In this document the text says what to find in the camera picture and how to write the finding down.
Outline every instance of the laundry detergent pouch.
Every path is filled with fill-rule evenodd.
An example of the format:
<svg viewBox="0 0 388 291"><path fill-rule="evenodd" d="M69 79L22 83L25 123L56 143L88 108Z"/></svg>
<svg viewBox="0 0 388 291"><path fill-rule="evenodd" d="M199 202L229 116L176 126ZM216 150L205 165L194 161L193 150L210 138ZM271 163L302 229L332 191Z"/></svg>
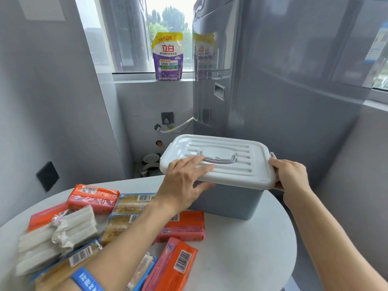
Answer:
<svg viewBox="0 0 388 291"><path fill-rule="evenodd" d="M158 81L178 81L183 70L183 33L157 33L152 43Z"/></svg>

